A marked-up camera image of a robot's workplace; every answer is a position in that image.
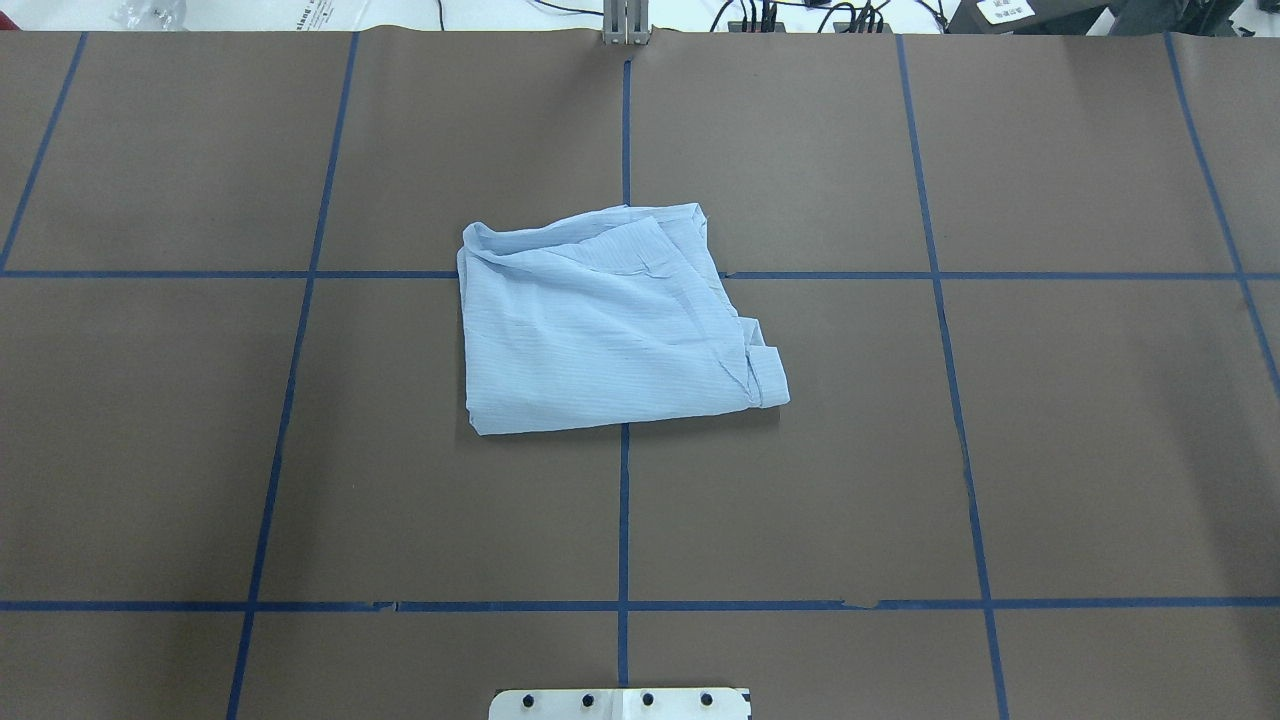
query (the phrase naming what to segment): white metal bracket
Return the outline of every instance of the white metal bracket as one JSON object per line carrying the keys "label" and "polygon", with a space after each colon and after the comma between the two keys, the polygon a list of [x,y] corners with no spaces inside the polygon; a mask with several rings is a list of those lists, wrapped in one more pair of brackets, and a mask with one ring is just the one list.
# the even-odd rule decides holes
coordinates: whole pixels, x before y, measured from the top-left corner
{"label": "white metal bracket", "polygon": [[739,688],[503,691],[489,720],[751,720]]}
{"label": "white metal bracket", "polygon": [[649,0],[604,0],[604,44],[648,45]]}

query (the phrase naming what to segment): horizontal blue line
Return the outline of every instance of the horizontal blue line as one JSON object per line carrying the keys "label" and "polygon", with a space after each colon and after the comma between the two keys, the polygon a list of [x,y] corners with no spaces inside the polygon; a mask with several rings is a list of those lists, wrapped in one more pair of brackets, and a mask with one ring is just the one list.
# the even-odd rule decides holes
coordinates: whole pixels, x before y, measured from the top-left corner
{"label": "horizontal blue line", "polygon": [[1087,610],[1125,607],[1280,607],[1280,596],[1065,597],[982,600],[884,600],[872,606],[840,600],[532,600],[431,601],[93,601],[9,600],[0,612],[887,612],[910,610]]}
{"label": "horizontal blue line", "polygon": [[[306,279],[306,270],[3,270],[3,278],[35,279]],[[319,279],[457,279],[457,270],[317,270]],[[721,273],[731,281],[927,281],[922,270],[786,270]],[[945,281],[1234,281],[1234,273],[941,272]],[[1247,273],[1280,281],[1280,273]]]}

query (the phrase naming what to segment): fabric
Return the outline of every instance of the fabric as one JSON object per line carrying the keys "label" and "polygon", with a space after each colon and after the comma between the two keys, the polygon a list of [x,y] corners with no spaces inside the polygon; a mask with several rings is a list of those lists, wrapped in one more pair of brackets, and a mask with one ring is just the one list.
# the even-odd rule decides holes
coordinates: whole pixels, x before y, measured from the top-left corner
{"label": "fabric", "polygon": [[474,223],[458,286],[467,410],[483,436],[790,400],[778,351],[724,293],[698,205],[611,208],[515,232]]}

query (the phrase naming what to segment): plastic bag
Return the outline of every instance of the plastic bag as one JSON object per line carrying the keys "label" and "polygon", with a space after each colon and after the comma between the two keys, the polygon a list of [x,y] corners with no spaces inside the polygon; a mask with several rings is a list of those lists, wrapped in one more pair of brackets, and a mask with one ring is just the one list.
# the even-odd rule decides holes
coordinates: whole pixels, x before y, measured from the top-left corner
{"label": "plastic bag", "polygon": [[183,29],[187,18],[187,0],[124,0],[111,19],[124,29],[174,31]]}

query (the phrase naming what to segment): work surface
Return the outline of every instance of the work surface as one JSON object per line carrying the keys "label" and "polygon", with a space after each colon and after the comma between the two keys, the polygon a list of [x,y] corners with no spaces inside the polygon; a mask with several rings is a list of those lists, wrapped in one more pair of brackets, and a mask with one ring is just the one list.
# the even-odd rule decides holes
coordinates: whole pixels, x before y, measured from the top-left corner
{"label": "work surface", "polygon": [[[1276,67],[0,36],[0,715],[1276,717]],[[685,201],[792,402],[476,437],[462,227]]]}

